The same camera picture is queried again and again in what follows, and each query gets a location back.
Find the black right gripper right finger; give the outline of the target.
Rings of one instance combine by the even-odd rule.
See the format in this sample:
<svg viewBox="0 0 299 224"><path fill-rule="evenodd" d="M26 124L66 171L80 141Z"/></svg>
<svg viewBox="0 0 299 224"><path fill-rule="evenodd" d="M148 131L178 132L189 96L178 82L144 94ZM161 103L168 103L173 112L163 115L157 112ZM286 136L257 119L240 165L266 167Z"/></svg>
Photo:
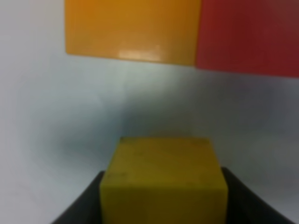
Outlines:
<svg viewBox="0 0 299 224"><path fill-rule="evenodd" d="M228 185L227 224L292 224L253 193L229 169L222 167Z"/></svg>

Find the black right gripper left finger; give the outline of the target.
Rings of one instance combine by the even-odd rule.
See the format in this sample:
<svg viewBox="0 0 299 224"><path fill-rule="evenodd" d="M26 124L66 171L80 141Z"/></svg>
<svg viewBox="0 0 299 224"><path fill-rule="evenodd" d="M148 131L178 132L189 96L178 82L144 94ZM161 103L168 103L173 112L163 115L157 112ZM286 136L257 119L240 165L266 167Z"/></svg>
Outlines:
<svg viewBox="0 0 299 224"><path fill-rule="evenodd" d="M101 224L100 171L84 192L56 219L53 224Z"/></svg>

